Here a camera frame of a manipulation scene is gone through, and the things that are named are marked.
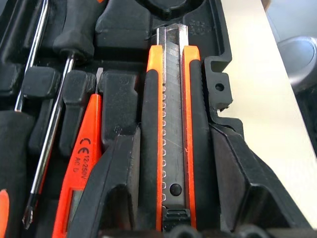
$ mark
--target black rubber grip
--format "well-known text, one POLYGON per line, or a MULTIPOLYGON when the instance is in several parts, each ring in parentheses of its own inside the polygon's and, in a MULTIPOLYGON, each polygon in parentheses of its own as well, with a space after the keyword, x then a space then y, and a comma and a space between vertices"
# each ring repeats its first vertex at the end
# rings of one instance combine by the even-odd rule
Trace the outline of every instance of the black rubber grip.
POLYGON ((156 226, 158 164, 158 72, 147 72, 144 85, 138 226, 151 230, 156 226))
POLYGON ((102 74, 102 80, 104 96, 101 139, 106 150, 118 134, 132 135, 138 126, 138 93, 134 89, 137 75, 106 71, 102 74))
POLYGON ((22 79, 23 67, 20 64, 0 63, 0 96, 7 97, 18 91, 22 79))
POLYGON ((67 74, 62 93, 66 108, 58 144, 64 157, 69 158, 71 156, 95 84, 96 76, 92 73, 72 70, 67 74))
POLYGON ((203 96, 202 67, 190 62, 196 225, 198 230, 217 229, 220 222, 217 177, 203 96))
POLYGON ((162 210, 162 229, 163 232, 170 232, 176 226, 190 226, 190 211, 189 209, 168 209, 162 210))
POLYGON ((36 120, 28 143, 28 148, 32 155, 40 155, 41 153, 46 130, 50 121, 53 104, 54 99, 45 99, 42 102, 38 119, 36 120))
POLYGON ((55 98, 59 81, 60 73, 56 69, 33 66, 26 71, 21 90, 27 98, 51 99, 55 98))
POLYGON ((63 32, 55 39, 53 49, 58 54, 76 54, 79 61, 94 56, 96 21, 104 11, 107 0, 67 0, 63 32))
POLYGON ((26 194, 26 146, 33 117, 14 111, 0 112, 0 190, 9 194, 5 237, 19 237, 26 194))
POLYGON ((133 230, 138 204, 140 129, 119 135, 92 169, 68 238, 98 237, 99 230, 133 230))

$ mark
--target gray object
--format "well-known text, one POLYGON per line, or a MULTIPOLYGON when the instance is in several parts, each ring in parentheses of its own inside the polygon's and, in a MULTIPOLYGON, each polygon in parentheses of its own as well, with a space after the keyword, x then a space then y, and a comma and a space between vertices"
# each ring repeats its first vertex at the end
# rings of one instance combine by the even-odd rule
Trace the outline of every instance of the gray object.
POLYGON ((157 29, 157 44, 163 49, 163 170, 162 205, 186 207, 182 115, 183 50, 188 45, 188 28, 172 24, 157 29), (172 195, 172 185, 180 193, 172 195))
POLYGON ((317 84, 316 40, 300 36, 277 43, 295 94, 317 84))
POLYGON ((8 2, 8 0, 0 1, 0 16, 2 16, 3 10, 4 10, 5 5, 6 5, 7 2, 8 2))

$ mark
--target tool case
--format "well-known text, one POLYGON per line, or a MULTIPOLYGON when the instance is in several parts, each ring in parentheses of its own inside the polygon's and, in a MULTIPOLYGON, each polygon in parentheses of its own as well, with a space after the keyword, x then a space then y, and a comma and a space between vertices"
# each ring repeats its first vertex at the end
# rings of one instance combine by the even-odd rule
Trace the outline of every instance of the tool case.
MULTIPOLYGON (((98 83, 103 97, 103 155, 90 174, 67 237, 315 237, 274 172, 248 148, 241 121, 217 116, 233 100, 228 75, 222 73, 232 56, 220 0, 108 1, 95 27, 93 59, 76 64, 66 77, 64 109, 37 213, 25 230, 23 209, 64 66, 53 44, 63 31, 66 1, 51 0, 34 66, 23 76, 41 8, 41 0, 0 2, 0 111, 14 109, 21 89, 26 98, 23 112, 34 120, 25 145, 15 145, 14 138, 19 137, 16 124, 28 118, 0 129, 12 137, 0 141, 0 148, 14 153, 14 147, 25 146, 27 151, 21 165, 26 176, 14 183, 25 202, 10 207, 20 209, 21 218, 9 220, 6 237, 52 236, 63 178, 99 67, 104 69, 98 83), (189 45, 197 46, 200 53, 200 60, 190 66, 193 77, 199 79, 191 85, 196 229, 190 227, 191 214, 186 209, 165 211, 162 230, 156 226, 157 190, 153 188, 158 175, 147 141, 155 128, 150 104, 155 90, 145 93, 145 88, 153 77, 147 65, 156 30, 172 24, 188 27, 189 45)), ((5 120, 10 117, 0 117, 0 125, 5 120)), ((1 163, 7 173, 14 173, 10 160, 1 163)))

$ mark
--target mounting hole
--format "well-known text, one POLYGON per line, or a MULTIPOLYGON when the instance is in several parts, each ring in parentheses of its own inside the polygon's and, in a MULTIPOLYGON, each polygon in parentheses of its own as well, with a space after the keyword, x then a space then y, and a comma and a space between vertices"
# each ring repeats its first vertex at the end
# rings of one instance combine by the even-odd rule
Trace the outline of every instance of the mounting hole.
POLYGON ((224 85, 222 83, 216 84, 215 88, 219 91, 222 92, 224 90, 224 85))
POLYGON ((169 192, 173 196, 179 196, 182 193, 182 187, 178 183, 174 183, 169 187, 169 192))

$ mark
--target orange knife handle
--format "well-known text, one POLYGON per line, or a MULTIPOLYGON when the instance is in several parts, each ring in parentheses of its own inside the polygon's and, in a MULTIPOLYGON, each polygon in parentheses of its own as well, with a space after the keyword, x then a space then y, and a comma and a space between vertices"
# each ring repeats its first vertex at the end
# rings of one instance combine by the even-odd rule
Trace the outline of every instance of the orange knife handle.
POLYGON ((98 94, 93 94, 63 180, 53 230, 54 238, 66 237, 73 191, 84 190, 92 168, 102 155, 101 116, 102 98, 98 94))
POLYGON ((152 46, 144 84, 140 170, 146 179, 140 180, 140 190, 147 191, 140 196, 141 210, 147 211, 149 229, 162 229, 162 153, 163 153, 163 48, 152 46))
POLYGON ((195 205, 195 181, 194 181, 194 143, 193 143, 193 120, 192 120, 192 98, 191 98, 191 63, 200 61, 199 50, 196 46, 185 46, 183 51, 183 135, 184 135, 184 157, 185 157, 185 184, 186 204, 190 210, 191 225, 196 227, 196 205, 195 205))

